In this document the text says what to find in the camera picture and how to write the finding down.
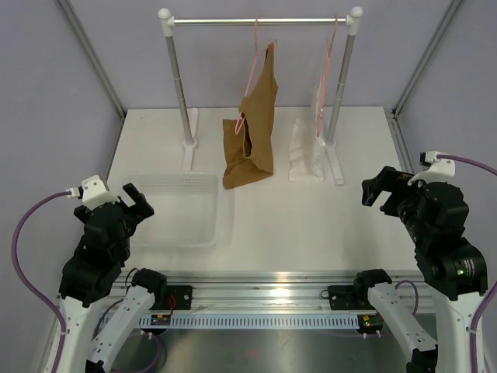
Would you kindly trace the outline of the brown tank top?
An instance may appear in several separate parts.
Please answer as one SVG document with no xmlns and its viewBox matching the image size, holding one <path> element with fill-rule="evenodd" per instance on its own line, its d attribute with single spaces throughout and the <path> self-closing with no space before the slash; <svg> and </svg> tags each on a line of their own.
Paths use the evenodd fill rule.
<svg viewBox="0 0 497 373">
<path fill-rule="evenodd" d="M 274 174 L 271 136 L 278 93 L 274 60 L 275 53 L 273 46 L 270 46 L 252 93 L 240 104 L 239 109 L 246 117 L 240 133 L 234 134 L 235 120 L 223 120 L 226 162 L 223 185 L 227 190 L 264 180 Z"/>
</svg>

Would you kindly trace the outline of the pink hanger with brown top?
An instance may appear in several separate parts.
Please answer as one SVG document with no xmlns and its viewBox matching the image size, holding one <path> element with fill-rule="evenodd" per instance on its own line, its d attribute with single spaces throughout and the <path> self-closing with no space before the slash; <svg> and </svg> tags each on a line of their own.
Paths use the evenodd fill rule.
<svg viewBox="0 0 497 373">
<path fill-rule="evenodd" d="M 252 77 L 254 75 L 257 60 L 258 60 L 258 57 L 262 54 L 262 52 L 259 52 L 259 49 L 258 49 L 258 25 L 259 25 L 259 16 L 256 16 L 255 25 L 254 25 L 255 57 L 254 57 L 254 61 L 252 63 L 252 68 L 250 71 L 250 75 L 248 78 L 248 82 L 247 82 L 247 86 L 246 86 L 243 98 L 245 98 L 249 95 L 249 89 L 251 87 Z M 273 46 L 273 53 L 276 53 L 276 50 L 278 48 L 278 39 L 274 39 L 271 44 L 267 45 L 267 47 L 264 50 L 265 53 L 269 50 L 270 46 Z M 236 120 L 235 129 L 234 129 L 235 135 L 238 135 L 240 133 L 240 130 L 243 128 L 245 121 L 246 121 L 245 115 L 243 114 L 243 112 L 241 110 L 239 110 L 238 119 Z"/>
</svg>

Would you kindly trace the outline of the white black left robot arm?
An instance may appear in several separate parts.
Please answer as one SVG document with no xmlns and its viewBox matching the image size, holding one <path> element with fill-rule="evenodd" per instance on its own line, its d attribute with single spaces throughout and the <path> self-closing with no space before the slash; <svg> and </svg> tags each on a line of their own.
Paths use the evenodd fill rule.
<svg viewBox="0 0 497 373">
<path fill-rule="evenodd" d="M 82 201 L 74 215 L 83 223 L 84 232 L 62 271 L 59 292 L 65 324 L 62 349 L 54 359 L 57 372 L 110 371 L 139 318 L 167 302 L 166 276 L 141 269 L 110 321 L 99 334 L 94 333 L 113 283 L 130 256 L 130 238 L 137 226 L 154 214 L 132 183 L 124 185 L 123 191 L 133 201 L 131 206 L 110 192 L 98 176 L 70 193 Z"/>
</svg>

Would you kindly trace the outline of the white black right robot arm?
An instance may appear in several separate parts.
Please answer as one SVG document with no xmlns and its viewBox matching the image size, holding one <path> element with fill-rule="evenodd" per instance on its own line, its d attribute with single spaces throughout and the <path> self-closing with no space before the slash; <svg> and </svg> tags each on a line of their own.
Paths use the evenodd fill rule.
<svg viewBox="0 0 497 373">
<path fill-rule="evenodd" d="M 373 307 L 387 323 L 406 359 L 408 372 L 483 372 L 481 308 L 488 300 L 487 265 L 464 237 L 469 207 L 449 184 L 455 167 L 430 166 L 415 175 L 384 167 L 362 182 L 362 204 L 390 194 L 380 210 L 399 218 L 415 246 L 415 261 L 433 300 L 437 337 L 432 338 L 399 300 L 384 270 L 359 272 L 354 302 Z"/>
</svg>

